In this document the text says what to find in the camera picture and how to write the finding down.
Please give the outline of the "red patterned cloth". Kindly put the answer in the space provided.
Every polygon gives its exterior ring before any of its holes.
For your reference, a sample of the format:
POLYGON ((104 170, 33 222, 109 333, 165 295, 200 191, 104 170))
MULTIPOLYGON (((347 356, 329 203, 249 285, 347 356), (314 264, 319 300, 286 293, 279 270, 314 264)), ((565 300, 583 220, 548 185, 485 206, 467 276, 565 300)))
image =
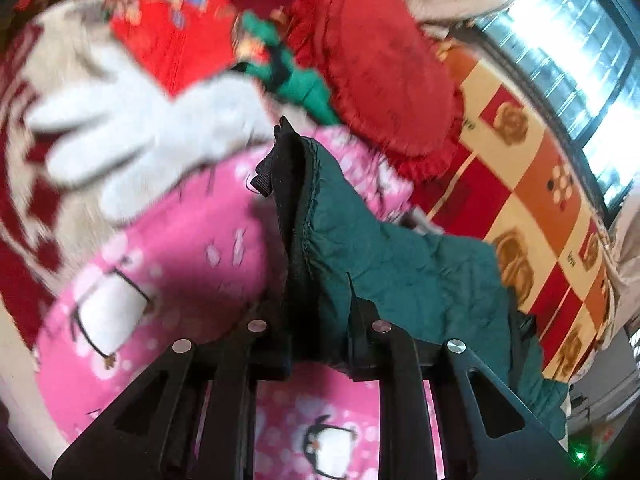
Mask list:
POLYGON ((238 62, 230 0, 105 0, 104 12, 114 37, 173 98, 238 62))

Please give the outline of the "pink penguin blanket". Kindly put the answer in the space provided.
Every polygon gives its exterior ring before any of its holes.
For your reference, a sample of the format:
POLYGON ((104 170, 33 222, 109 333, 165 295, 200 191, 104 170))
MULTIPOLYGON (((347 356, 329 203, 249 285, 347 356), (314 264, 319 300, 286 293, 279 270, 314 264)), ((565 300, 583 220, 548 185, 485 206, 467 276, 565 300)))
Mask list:
MULTIPOLYGON (((190 177, 115 234, 70 281, 37 337, 36 381, 75 440, 170 344, 211 341, 278 292, 285 258, 272 200, 250 181, 250 148, 190 177)), ((378 385, 318 364, 258 389, 261 479, 373 479, 378 385)))

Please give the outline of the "red heart pillow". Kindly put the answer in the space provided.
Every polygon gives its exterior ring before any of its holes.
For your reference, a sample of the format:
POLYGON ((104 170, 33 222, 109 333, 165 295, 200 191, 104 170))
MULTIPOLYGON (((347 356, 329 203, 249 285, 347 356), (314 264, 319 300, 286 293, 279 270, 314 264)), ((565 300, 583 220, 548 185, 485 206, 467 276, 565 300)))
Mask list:
POLYGON ((295 0, 286 43, 321 74, 338 118, 419 183, 454 161, 464 97, 404 0, 295 0))

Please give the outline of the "orange red rose blanket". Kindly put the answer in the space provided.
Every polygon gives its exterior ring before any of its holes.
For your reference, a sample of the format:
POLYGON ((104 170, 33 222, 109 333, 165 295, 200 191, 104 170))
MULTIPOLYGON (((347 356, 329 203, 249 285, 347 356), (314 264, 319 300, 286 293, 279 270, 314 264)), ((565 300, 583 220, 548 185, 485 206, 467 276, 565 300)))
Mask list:
POLYGON ((577 382, 612 324, 600 218, 514 84, 461 42, 438 54, 464 96, 463 126, 450 168, 411 200, 446 233, 495 247, 503 285, 536 318, 544 377, 577 382))

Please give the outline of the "green knitted cloth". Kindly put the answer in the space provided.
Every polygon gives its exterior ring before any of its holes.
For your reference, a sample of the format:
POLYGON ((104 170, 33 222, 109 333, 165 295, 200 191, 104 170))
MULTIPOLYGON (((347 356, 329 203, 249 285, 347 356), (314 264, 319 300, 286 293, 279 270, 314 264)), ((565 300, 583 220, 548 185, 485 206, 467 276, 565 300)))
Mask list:
POLYGON ((236 18, 234 69, 255 77, 264 89, 281 101, 299 106, 319 125, 334 126, 341 119, 331 106, 331 91, 314 68, 300 67, 277 32, 252 11, 236 18))

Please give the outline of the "dark green quilted jacket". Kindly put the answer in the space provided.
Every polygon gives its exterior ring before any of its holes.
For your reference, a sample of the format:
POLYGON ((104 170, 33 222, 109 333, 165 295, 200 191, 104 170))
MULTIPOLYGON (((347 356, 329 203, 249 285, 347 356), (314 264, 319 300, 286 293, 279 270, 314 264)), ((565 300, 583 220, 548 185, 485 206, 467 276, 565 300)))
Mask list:
POLYGON ((378 220, 318 141, 286 119, 273 133, 276 143, 253 183, 276 201, 294 356, 335 363, 352 300, 369 300, 416 339, 464 341, 553 437, 564 438, 567 385, 541 373, 536 322, 502 284, 495 249, 378 220))

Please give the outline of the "white plush toy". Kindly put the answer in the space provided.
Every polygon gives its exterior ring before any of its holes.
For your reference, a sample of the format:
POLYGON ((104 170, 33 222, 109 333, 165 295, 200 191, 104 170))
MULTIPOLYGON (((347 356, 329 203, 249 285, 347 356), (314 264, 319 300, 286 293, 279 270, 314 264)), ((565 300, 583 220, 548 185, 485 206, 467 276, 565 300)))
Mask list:
POLYGON ((104 180, 108 221, 137 218, 195 168, 270 139, 273 120, 250 76, 232 70, 172 98, 117 44, 94 44, 81 58, 92 76, 42 98, 25 124, 58 135, 46 157, 55 184, 104 180))

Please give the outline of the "window with bars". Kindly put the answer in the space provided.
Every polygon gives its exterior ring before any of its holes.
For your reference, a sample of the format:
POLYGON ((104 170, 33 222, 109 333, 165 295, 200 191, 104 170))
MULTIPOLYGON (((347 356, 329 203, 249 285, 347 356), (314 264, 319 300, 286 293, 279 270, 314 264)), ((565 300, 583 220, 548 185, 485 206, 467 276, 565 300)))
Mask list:
POLYGON ((514 0, 473 24, 584 176, 613 222, 639 179, 639 13, 630 0, 514 0))

